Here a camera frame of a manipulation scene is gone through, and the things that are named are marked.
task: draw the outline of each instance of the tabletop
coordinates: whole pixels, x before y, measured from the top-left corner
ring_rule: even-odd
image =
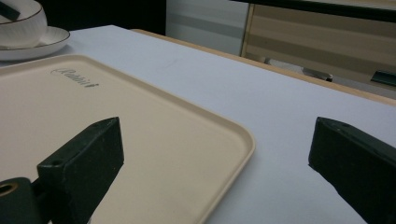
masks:
[[[364,223],[308,166],[316,118],[396,147],[396,103],[371,93],[116,26],[71,32],[54,55],[63,54],[91,57],[252,132],[256,150],[207,223]]]

